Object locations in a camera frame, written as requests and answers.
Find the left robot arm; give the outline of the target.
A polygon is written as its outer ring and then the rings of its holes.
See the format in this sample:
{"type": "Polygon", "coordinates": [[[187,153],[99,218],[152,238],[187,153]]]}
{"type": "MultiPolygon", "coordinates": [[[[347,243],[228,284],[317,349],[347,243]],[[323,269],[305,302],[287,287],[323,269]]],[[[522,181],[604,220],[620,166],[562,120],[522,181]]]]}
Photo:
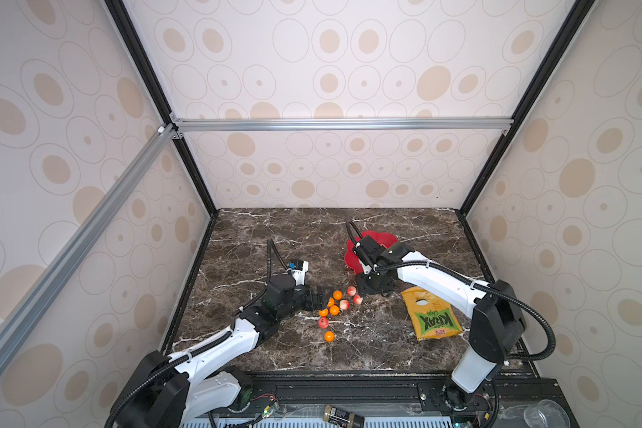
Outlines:
{"type": "Polygon", "coordinates": [[[280,260],[276,245],[268,241],[264,289],[241,306],[222,331],[169,356],[148,353],[112,405],[105,426],[178,427],[233,405],[247,378],[226,364],[261,346],[287,317],[326,306],[321,290],[305,284],[308,262],[285,262],[275,274],[273,263],[280,260]]]}

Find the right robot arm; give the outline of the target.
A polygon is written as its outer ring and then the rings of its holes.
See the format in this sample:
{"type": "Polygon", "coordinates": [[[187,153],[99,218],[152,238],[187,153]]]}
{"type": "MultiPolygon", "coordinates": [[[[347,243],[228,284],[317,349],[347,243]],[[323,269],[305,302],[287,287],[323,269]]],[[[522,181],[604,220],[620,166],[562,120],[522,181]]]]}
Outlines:
{"type": "Polygon", "coordinates": [[[387,296],[401,280],[444,299],[470,319],[467,351],[445,387],[452,399],[468,401],[508,360],[540,361],[555,351],[556,335],[549,322],[538,310],[519,301],[509,283],[499,280],[490,284],[464,276],[400,242],[385,247],[351,220],[345,227],[350,250],[360,264],[356,274],[360,295],[387,296]],[[547,345],[539,353],[511,352],[526,329],[523,312],[533,317],[546,334],[547,345]]]}

